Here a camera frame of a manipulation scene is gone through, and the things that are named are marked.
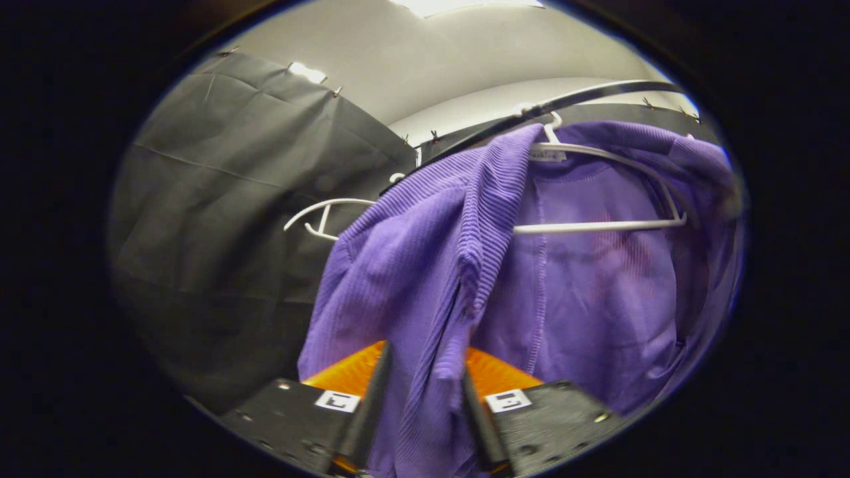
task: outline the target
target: black curtain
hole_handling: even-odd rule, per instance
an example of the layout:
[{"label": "black curtain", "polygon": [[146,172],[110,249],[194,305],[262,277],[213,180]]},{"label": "black curtain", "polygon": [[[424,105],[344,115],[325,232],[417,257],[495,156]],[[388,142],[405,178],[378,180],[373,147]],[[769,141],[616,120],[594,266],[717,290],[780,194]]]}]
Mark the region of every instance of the black curtain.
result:
[{"label": "black curtain", "polygon": [[[297,377],[332,243],[283,225],[325,199],[377,199],[415,157],[326,87],[243,54],[208,58],[122,160],[108,228],[114,293],[167,375],[225,412],[273,377]],[[327,231],[364,209],[336,206]]]},{"label": "black curtain", "polygon": [[[681,111],[673,111],[663,108],[650,108],[646,105],[624,105],[612,103],[601,105],[573,105],[557,110],[557,113],[564,120],[564,125],[576,122],[601,120],[636,122],[668,129],[681,135],[692,134],[696,139],[702,139],[703,141],[720,145],[720,139],[717,137],[716,133],[717,129],[711,127],[708,118],[701,118],[697,122],[695,118],[685,116],[685,114]],[[431,139],[419,146],[422,153],[422,164],[428,164],[437,155],[450,148],[461,139],[464,139],[471,134],[483,131],[500,121],[501,119],[495,119],[442,135],[439,135],[438,131],[437,133],[439,137],[436,142]],[[528,122],[524,122],[514,128],[505,130],[505,132],[516,128],[522,128],[523,126],[534,122],[547,123],[551,121],[552,117],[545,115],[529,120]],[[490,140],[487,139],[472,147],[484,145],[489,141]]]}]

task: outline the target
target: clothing tag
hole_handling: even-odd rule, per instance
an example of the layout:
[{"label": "clothing tag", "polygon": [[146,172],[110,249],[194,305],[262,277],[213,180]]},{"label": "clothing tag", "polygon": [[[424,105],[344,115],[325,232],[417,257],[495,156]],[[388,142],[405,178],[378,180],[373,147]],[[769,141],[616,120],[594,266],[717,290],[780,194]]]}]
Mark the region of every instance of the clothing tag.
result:
[{"label": "clothing tag", "polygon": [[315,404],[322,408],[354,413],[358,403],[360,403],[360,397],[357,395],[326,390],[325,393],[321,394],[319,400],[317,400]]},{"label": "clothing tag", "polygon": [[484,399],[487,401],[487,405],[490,405],[490,410],[493,413],[507,412],[508,410],[531,405],[529,397],[525,396],[523,391],[519,389],[487,395]]},{"label": "clothing tag", "polygon": [[563,151],[531,150],[529,161],[558,162],[566,161],[567,153]]}]

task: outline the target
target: white plastic hanger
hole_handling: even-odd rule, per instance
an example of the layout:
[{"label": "white plastic hanger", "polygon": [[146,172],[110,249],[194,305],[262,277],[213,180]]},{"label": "white plastic hanger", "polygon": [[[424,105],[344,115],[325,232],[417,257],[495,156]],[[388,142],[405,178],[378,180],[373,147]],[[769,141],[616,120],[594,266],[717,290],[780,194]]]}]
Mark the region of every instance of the white plastic hanger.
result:
[{"label": "white plastic hanger", "polygon": [[[670,195],[670,190],[667,189],[667,182],[663,178],[661,178],[661,176],[658,175],[658,173],[656,173],[652,168],[641,164],[640,162],[636,162],[623,156],[616,155],[605,150],[600,150],[598,148],[561,143],[560,140],[558,140],[558,137],[555,136],[554,129],[561,126],[563,120],[561,119],[561,116],[558,115],[558,113],[553,112],[550,114],[555,118],[555,121],[543,126],[543,130],[546,132],[546,136],[549,139],[549,142],[536,143],[532,145],[532,151],[572,151],[577,153],[604,157],[606,159],[617,161],[622,164],[626,164],[627,166],[630,166],[632,168],[635,168],[647,174],[648,176],[656,179],[661,185],[661,191],[663,192],[668,204],[670,204],[670,210],[672,211],[673,219],[517,225],[513,227],[514,234],[561,234],[565,232],[594,232],[601,230],[647,230],[660,229],[665,227],[678,227],[685,224],[688,219],[688,215],[685,213],[682,213],[681,215],[679,214],[678,209],[676,208],[676,203],[673,201],[673,198]],[[394,183],[395,180],[400,179],[400,177],[404,176],[401,174],[394,174],[393,178],[390,179],[390,182]],[[313,226],[309,223],[304,223],[304,227],[307,229],[307,232],[309,232],[313,236],[321,237],[329,241],[337,241],[339,237],[331,236],[330,234],[325,233],[327,216],[331,212],[331,206],[334,204],[372,205],[375,204],[375,202],[368,201],[366,199],[356,198],[328,199],[327,201],[317,202],[316,204],[308,208],[298,211],[297,214],[292,216],[292,218],[286,222],[286,224],[283,226],[283,230],[289,230],[289,228],[292,227],[292,225],[294,225],[295,222],[301,219],[305,214],[312,213],[313,211],[320,208],[324,208],[325,210],[322,212],[318,230],[313,229]]]},{"label": "white plastic hanger", "polygon": [[598,148],[561,143],[555,135],[554,129],[561,126],[561,124],[563,124],[563,120],[556,112],[552,112],[550,114],[555,118],[555,121],[543,126],[543,130],[546,132],[546,137],[549,139],[549,142],[533,144],[531,146],[532,151],[572,151],[604,157],[606,159],[631,166],[632,168],[635,168],[658,181],[661,185],[661,190],[664,193],[665,199],[670,204],[673,219],[518,225],[513,228],[514,234],[559,234],[564,232],[593,232],[600,230],[647,230],[664,227],[678,227],[685,224],[685,221],[688,219],[688,215],[685,213],[681,216],[679,215],[676,203],[673,201],[672,196],[670,196],[670,190],[667,189],[666,181],[652,168],[641,164],[640,162],[636,162]]}]

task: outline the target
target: purple sweater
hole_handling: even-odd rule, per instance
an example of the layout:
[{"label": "purple sweater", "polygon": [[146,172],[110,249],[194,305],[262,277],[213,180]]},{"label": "purple sweater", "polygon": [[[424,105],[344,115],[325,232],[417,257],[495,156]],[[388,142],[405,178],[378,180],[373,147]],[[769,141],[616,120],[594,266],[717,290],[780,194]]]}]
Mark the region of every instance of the purple sweater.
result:
[{"label": "purple sweater", "polygon": [[653,167],[688,225],[514,236],[519,224],[670,217],[657,186],[619,163],[530,162],[540,124],[392,188],[333,247],[298,361],[304,379],[380,339],[394,347],[375,477],[474,472],[461,403],[470,345],[628,414],[681,382],[727,315],[743,228],[725,208],[735,187],[723,150],[621,122],[556,133]]}]

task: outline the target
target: ceiling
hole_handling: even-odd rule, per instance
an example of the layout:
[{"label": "ceiling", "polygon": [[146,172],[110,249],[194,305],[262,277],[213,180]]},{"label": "ceiling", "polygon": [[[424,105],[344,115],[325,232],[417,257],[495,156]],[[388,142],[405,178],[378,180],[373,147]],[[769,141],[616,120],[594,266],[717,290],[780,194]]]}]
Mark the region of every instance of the ceiling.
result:
[{"label": "ceiling", "polygon": [[488,5],[422,19],[389,0],[315,0],[223,48],[235,45],[323,71],[324,85],[343,87],[345,98],[384,124],[509,83],[665,79],[628,45],[551,7]]}]

